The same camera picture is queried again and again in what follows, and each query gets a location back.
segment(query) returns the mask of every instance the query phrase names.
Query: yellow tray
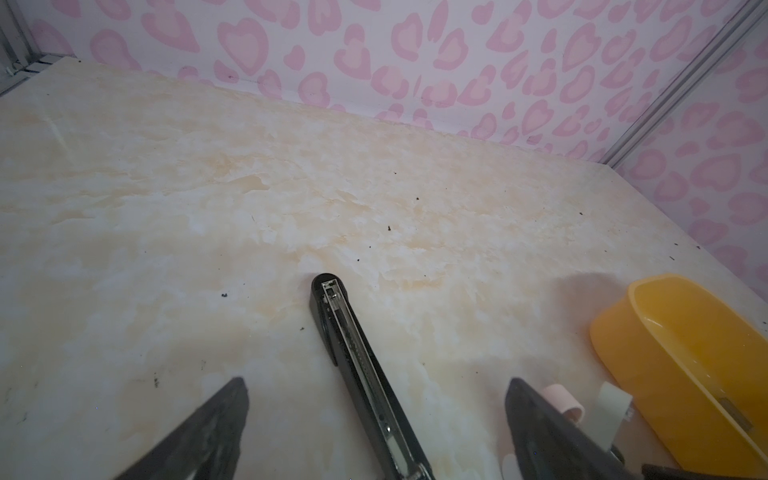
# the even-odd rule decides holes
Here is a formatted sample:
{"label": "yellow tray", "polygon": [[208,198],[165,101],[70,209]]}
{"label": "yellow tray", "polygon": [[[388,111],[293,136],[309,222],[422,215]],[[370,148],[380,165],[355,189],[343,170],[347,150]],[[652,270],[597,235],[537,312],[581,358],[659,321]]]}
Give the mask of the yellow tray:
{"label": "yellow tray", "polygon": [[728,305],[685,277],[653,276],[590,336],[682,468],[768,478],[768,341]]}

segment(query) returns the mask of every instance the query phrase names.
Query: wall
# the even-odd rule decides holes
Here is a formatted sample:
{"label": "wall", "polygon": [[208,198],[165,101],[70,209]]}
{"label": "wall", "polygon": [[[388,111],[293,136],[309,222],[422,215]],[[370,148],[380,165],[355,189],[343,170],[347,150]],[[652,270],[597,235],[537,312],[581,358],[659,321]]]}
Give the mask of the wall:
{"label": "wall", "polygon": [[734,0],[25,0],[43,51],[599,160]]}
{"label": "wall", "polygon": [[768,22],[618,169],[768,301]]}

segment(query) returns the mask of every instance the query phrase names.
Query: beige marble tabletop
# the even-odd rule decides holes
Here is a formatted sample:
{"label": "beige marble tabletop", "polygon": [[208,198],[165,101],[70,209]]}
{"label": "beige marble tabletop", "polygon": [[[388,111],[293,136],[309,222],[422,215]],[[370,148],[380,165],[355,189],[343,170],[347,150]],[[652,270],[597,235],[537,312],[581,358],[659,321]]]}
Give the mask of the beige marble tabletop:
{"label": "beige marble tabletop", "polygon": [[[232,376],[237,478],[376,478],[324,271],[437,478],[501,478],[512,376],[589,414],[588,324],[633,280],[768,317],[611,169],[500,144],[66,58],[0,98],[0,160],[4,478],[112,478]],[[639,415],[617,444],[670,461]]]}

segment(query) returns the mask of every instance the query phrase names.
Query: pink heart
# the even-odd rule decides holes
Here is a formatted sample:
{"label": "pink heart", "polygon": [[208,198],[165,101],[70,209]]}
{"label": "pink heart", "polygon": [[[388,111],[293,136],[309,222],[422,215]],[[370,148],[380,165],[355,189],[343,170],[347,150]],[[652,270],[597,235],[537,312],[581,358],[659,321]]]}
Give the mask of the pink heart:
{"label": "pink heart", "polygon": [[699,153],[699,144],[695,141],[687,141],[674,151],[675,157],[685,157]]}
{"label": "pink heart", "polygon": [[605,103],[605,113],[608,114],[608,118],[613,117],[621,108],[627,103],[630,95],[632,94],[632,87],[627,87],[620,91],[613,97],[611,97]]}
{"label": "pink heart", "polygon": [[690,172],[690,182],[699,187],[712,187],[724,192],[735,187],[741,177],[741,155],[728,154],[707,158]]}
{"label": "pink heart", "polygon": [[422,46],[422,19],[418,13],[408,15],[402,23],[392,27],[392,50],[405,60],[416,61]]}
{"label": "pink heart", "polygon": [[423,108],[417,108],[413,112],[413,125],[416,127],[426,128],[427,130],[434,130],[432,128],[432,122],[427,120],[427,110]]}
{"label": "pink heart", "polygon": [[643,23],[648,20],[650,14],[656,10],[661,0],[636,0],[634,3],[634,13],[637,15],[635,18],[637,23]]}
{"label": "pink heart", "polygon": [[661,8],[659,19],[666,22],[678,13],[683,13],[694,4],[696,0],[667,0],[664,7]]}
{"label": "pink heart", "polygon": [[522,0],[520,5],[515,8],[512,15],[502,20],[493,32],[493,35],[485,43],[488,50],[509,53],[515,51],[523,43],[523,32],[521,28],[531,17],[531,3],[528,0]]}
{"label": "pink heart", "polygon": [[611,0],[581,0],[581,4],[574,10],[574,15],[586,20],[594,20]]}
{"label": "pink heart", "polygon": [[629,170],[629,176],[638,180],[650,180],[660,177],[667,169],[667,157],[655,148],[642,151],[637,156],[637,163]]}
{"label": "pink heart", "polygon": [[536,101],[523,116],[523,135],[528,135],[537,129],[544,127],[554,116],[554,110],[549,108],[546,100]]}
{"label": "pink heart", "polygon": [[680,50],[688,39],[690,27],[694,20],[686,15],[674,24],[674,27],[665,35],[659,37],[650,48],[650,59],[653,61],[662,61],[669,58],[674,52]]}
{"label": "pink heart", "polygon": [[715,73],[727,73],[744,63],[744,60],[746,60],[746,52],[744,47],[739,47],[735,52],[728,55],[728,58],[723,60],[723,63],[720,64],[720,67],[717,67]]}
{"label": "pink heart", "polygon": [[730,3],[730,0],[704,0],[703,4],[701,5],[701,14],[705,17],[710,17]]}
{"label": "pink heart", "polygon": [[478,5],[472,9],[472,21],[478,25],[485,25],[491,21],[491,14],[493,14],[492,0],[485,5]]}
{"label": "pink heart", "polygon": [[675,202],[688,193],[688,182],[677,172],[670,172],[659,182],[654,190],[654,200],[657,202]]}
{"label": "pink heart", "polygon": [[742,192],[728,200],[733,211],[729,220],[736,225],[754,225],[768,217],[768,197],[753,192]]}
{"label": "pink heart", "polygon": [[711,206],[704,199],[699,197],[691,198],[688,201],[688,204],[690,205],[690,214],[694,217],[705,214],[706,212],[710,211],[711,208]]}
{"label": "pink heart", "polygon": [[728,234],[728,226],[725,223],[700,218],[688,227],[688,234],[700,245],[711,245],[725,238]]}
{"label": "pink heart", "polygon": [[656,84],[656,80],[659,78],[659,72],[661,72],[661,70],[658,68],[652,71],[643,82],[643,88],[653,87]]}
{"label": "pink heart", "polygon": [[629,8],[632,2],[623,3],[621,5],[615,5],[608,10],[608,21],[610,23],[618,23],[624,19],[624,16],[629,12]]}
{"label": "pink heart", "polygon": [[625,36],[616,35],[605,44],[603,48],[602,59],[606,65],[612,65],[619,58],[623,57],[629,51],[637,37],[635,30],[630,30]]}
{"label": "pink heart", "polygon": [[467,58],[468,51],[469,47],[464,43],[464,32],[457,28],[445,36],[432,65],[441,70],[455,70]]}
{"label": "pink heart", "polygon": [[280,23],[284,28],[293,29],[301,16],[299,4],[293,0],[244,0],[246,7],[262,19]]}
{"label": "pink heart", "polygon": [[565,154],[568,158],[582,158],[589,149],[589,144],[586,140],[582,140],[573,147],[573,150]]}
{"label": "pink heart", "polygon": [[563,71],[571,70],[587,61],[600,48],[600,37],[595,34],[594,23],[582,25],[568,39],[563,50]]}
{"label": "pink heart", "polygon": [[493,65],[487,65],[482,69],[478,78],[469,81],[462,94],[458,96],[457,101],[471,107],[484,104],[491,98],[491,91],[487,87],[493,82],[495,76],[496,69]]}
{"label": "pink heart", "polygon": [[128,20],[131,17],[131,7],[126,0],[96,0],[96,5],[113,20]]}
{"label": "pink heart", "polygon": [[366,33],[361,25],[353,23],[346,28],[344,45],[349,48],[337,50],[333,56],[333,64],[343,74],[358,80],[371,78],[371,54],[365,41]]}
{"label": "pink heart", "polygon": [[763,162],[750,170],[749,178],[758,184],[768,185],[768,151],[763,154]]}
{"label": "pink heart", "polygon": [[520,80],[525,76],[525,70],[528,68],[528,50],[517,54],[512,60],[508,61],[502,72],[499,74],[500,79],[507,85],[507,89],[512,89],[518,86]]}
{"label": "pink heart", "polygon": [[448,0],[442,0],[435,7],[435,11],[432,13],[432,18],[429,20],[429,28],[427,28],[427,40],[438,41],[442,37],[442,31],[445,28],[445,23],[448,21]]}
{"label": "pink heart", "polygon": [[552,131],[553,135],[558,137],[570,137],[581,130],[581,121],[589,113],[589,105],[582,105],[573,115],[568,116]]}
{"label": "pink heart", "polygon": [[504,134],[504,137],[501,139],[500,143],[504,145],[512,145],[519,136],[520,134],[518,133],[518,127],[515,125],[514,127],[507,130],[507,133]]}
{"label": "pink heart", "polygon": [[502,112],[502,119],[510,120],[514,117],[515,117],[515,103],[511,101],[507,104],[506,107],[504,107],[504,111]]}
{"label": "pink heart", "polygon": [[197,69],[195,67],[191,67],[190,65],[180,68],[179,73],[176,74],[176,78],[184,81],[199,82],[211,87],[214,86],[212,81],[200,78],[200,74],[197,72]]}
{"label": "pink heart", "polygon": [[493,114],[483,115],[480,123],[472,128],[472,138],[480,140],[488,140],[494,133],[496,133],[496,116]]}
{"label": "pink heart", "polygon": [[768,94],[768,67],[755,68],[739,75],[736,79],[739,101],[751,104]]}
{"label": "pink heart", "polygon": [[59,55],[74,55],[67,39],[45,20],[35,20],[29,30],[41,51]]}
{"label": "pink heart", "polygon": [[270,41],[259,22],[243,18],[237,25],[221,22],[217,28],[219,43],[246,75],[254,75],[266,61]]}
{"label": "pink heart", "polygon": [[589,156],[589,161],[598,162],[603,159],[603,155],[605,155],[605,149],[601,148],[600,150],[594,152],[592,155]]}
{"label": "pink heart", "polygon": [[422,103],[426,107],[434,104],[437,108],[447,108],[453,106],[456,97],[458,97],[456,86],[448,80],[441,80],[435,86],[424,89]]}
{"label": "pink heart", "polygon": [[80,2],[78,0],[51,0],[53,8],[72,18],[80,18]]}
{"label": "pink heart", "polygon": [[221,60],[214,62],[214,75],[218,81],[223,81],[229,84],[236,84],[240,80],[240,76],[237,72],[227,67]]}
{"label": "pink heart", "polygon": [[681,53],[677,54],[677,60],[691,61],[696,58],[696,55],[703,50],[704,47],[714,38],[717,33],[717,27],[710,25],[706,27],[701,33],[696,35],[693,40],[690,41],[688,46]]}
{"label": "pink heart", "polygon": [[659,125],[659,135],[667,135],[672,133],[672,130],[674,130],[674,120],[671,118],[668,118],[667,120],[661,122],[661,125]]}
{"label": "pink heart", "polygon": [[683,112],[680,129],[682,131],[691,131],[694,128],[703,127],[714,118],[718,110],[720,110],[720,104],[717,102],[709,104],[697,102]]}
{"label": "pink heart", "polygon": [[541,42],[541,53],[551,53],[558,46],[557,44],[558,31],[556,28],[548,31],[544,36],[544,40]]}
{"label": "pink heart", "polygon": [[352,0],[352,3],[372,12],[378,12],[382,8],[381,0]]}
{"label": "pink heart", "polygon": [[382,95],[392,95],[400,100],[408,93],[408,81],[398,67],[384,66],[373,72],[371,87]]}
{"label": "pink heart", "polygon": [[535,75],[528,77],[523,84],[523,95],[535,95],[546,97],[554,91],[558,83],[558,75],[555,73],[556,63],[554,58],[547,58],[541,64],[541,69]]}
{"label": "pink heart", "polygon": [[124,70],[141,70],[141,65],[128,51],[128,44],[115,30],[100,30],[91,39],[91,55],[99,63]]}
{"label": "pink heart", "polygon": [[742,247],[724,245],[713,251],[712,256],[733,272],[733,275],[742,276],[746,273],[744,260],[746,260],[747,253]]}
{"label": "pink heart", "polygon": [[310,31],[318,37],[341,26],[341,10],[336,0],[310,0]]}
{"label": "pink heart", "polygon": [[283,63],[291,70],[301,70],[304,66],[304,49],[299,45],[294,45],[290,53],[283,57]]}
{"label": "pink heart", "polygon": [[399,122],[403,111],[404,110],[401,104],[392,104],[389,107],[389,110],[383,111],[380,114],[376,115],[376,118],[378,118],[379,120]]}
{"label": "pink heart", "polygon": [[611,70],[611,73],[600,80],[600,85],[606,88],[622,88],[632,80],[634,68],[637,67],[637,64],[641,62],[643,57],[645,57],[644,48],[638,48],[633,51],[629,56],[629,59],[616,65],[616,67]]}
{"label": "pink heart", "polygon": [[200,51],[190,22],[176,10],[174,0],[147,0],[147,3],[154,7],[154,13],[143,14],[141,25],[152,38],[179,50]]}
{"label": "pink heart", "polygon": [[587,135],[592,134],[593,132],[597,131],[598,128],[600,128],[600,124],[603,123],[602,118],[598,118],[595,121],[591,121],[588,124],[584,126],[584,133]]}
{"label": "pink heart", "polygon": [[580,101],[586,97],[590,91],[592,91],[592,85],[594,84],[594,67],[592,65],[585,65],[578,71],[576,77],[565,84],[560,91],[560,101],[564,104],[572,104]]}
{"label": "pink heart", "polygon": [[638,118],[640,118],[645,109],[648,108],[652,97],[653,94],[649,91],[642,94],[640,96],[640,100],[638,100],[636,104],[625,108],[624,111],[621,112],[621,115],[619,115],[619,121],[626,121],[630,123],[636,121]]}
{"label": "pink heart", "polygon": [[256,79],[259,91],[265,97],[283,99],[283,86],[280,84],[280,77],[273,70],[267,70],[263,75]]}
{"label": "pink heart", "polygon": [[556,18],[562,15],[574,0],[538,0],[538,14],[544,18]]}
{"label": "pink heart", "polygon": [[325,74],[319,71],[308,74],[299,83],[299,98],[305,104],[327,108],[331,104],[331,96],[328,94],[328,78]]}
{"label": "pink heart", "polygon": [[707,138],[707,146],[716,150],[726,146],[743,147],[762,141],[766,134],[753,118],[740,111],[732,111],[720,117],[715,124],[715,135]]}

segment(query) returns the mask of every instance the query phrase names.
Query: white object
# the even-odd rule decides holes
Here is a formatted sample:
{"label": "white object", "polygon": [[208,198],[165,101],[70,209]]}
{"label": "white object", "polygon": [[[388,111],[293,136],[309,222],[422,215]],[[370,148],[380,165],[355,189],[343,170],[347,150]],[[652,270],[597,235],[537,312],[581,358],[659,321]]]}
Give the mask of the white object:
{"label": "white object", "polygon": [[555,410],[573,423],[578,424],[584,416],[584,407],[559,383],[544,387],[539,393]]}
{"label": "white object", "polygon": [[520,467],[518,467],[518,458],[514,453],[504,455],[504,460],[502,460],[502,478],[504,480],[523,480]]}
{"label": "white object", "polygon": [[631,403],[632,395],[608,382],[603,383],[594,409],[584,419],[581,431],[601,449],[609,450]]}

